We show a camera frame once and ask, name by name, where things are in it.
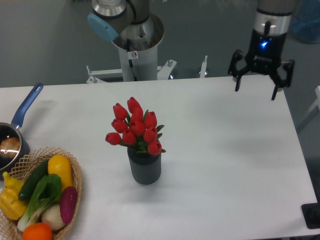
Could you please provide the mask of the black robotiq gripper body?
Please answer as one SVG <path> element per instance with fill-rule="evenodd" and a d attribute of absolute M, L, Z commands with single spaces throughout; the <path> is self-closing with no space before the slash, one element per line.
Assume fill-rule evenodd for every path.
<path fill-rule="evenodd" d="M 252 30 L 245 62 L 250 72 L 270 75 L 281 65 L 281 55 L 287 34 L 263 35 Z"/>

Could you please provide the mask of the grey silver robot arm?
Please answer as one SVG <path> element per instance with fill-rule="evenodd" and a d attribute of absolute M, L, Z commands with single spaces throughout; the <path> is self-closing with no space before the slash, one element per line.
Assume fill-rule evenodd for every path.
<path fill-rule="evenodd" d="M 228 73 L 236 81 L 236 91 L 240 89 L 242 76 L 248 72 L 272 79 L 273 100 L 277 92 L 290 87 L 295 62 L 282 61 L 281 55 L 294 4 L 293 0 L 258 1 L 248 52 L 236 50 L 228 68 Z M 87 17 L 88 23 L 107 41 L 116 40 L 126 27 L 140 24 L 150 15 L 146 0 L 94 0 L 92 9 Z"/>

